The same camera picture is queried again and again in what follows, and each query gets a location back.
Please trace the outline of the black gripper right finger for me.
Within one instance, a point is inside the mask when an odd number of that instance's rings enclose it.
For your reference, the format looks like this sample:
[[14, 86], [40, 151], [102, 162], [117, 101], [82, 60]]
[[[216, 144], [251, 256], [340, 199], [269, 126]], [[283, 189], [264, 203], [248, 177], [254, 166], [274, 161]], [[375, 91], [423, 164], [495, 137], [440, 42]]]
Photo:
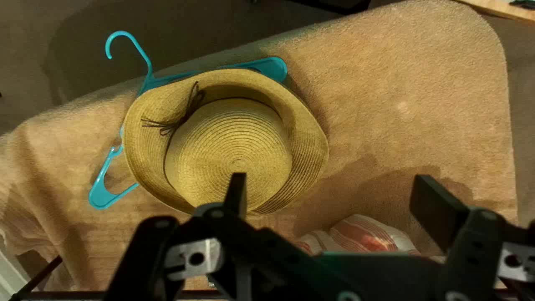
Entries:
[[535, 228], [470, 208], [435, 177], [413, 181], [410, 211], [445, 253], [440, 301], [535, 301]]

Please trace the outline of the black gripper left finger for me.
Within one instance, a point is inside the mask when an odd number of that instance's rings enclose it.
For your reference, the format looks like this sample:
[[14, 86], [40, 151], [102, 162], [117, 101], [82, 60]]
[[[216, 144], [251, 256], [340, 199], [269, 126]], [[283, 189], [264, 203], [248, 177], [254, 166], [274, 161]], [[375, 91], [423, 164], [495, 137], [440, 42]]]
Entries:
[[181, 224], [157, 216], [139, 224], [104, 301], [174, 301], [188, 279], [208, 276], [229, 300], [308, 298], [305, 254], [244, 221], [246, 182], [233, 174], [224, 201]]

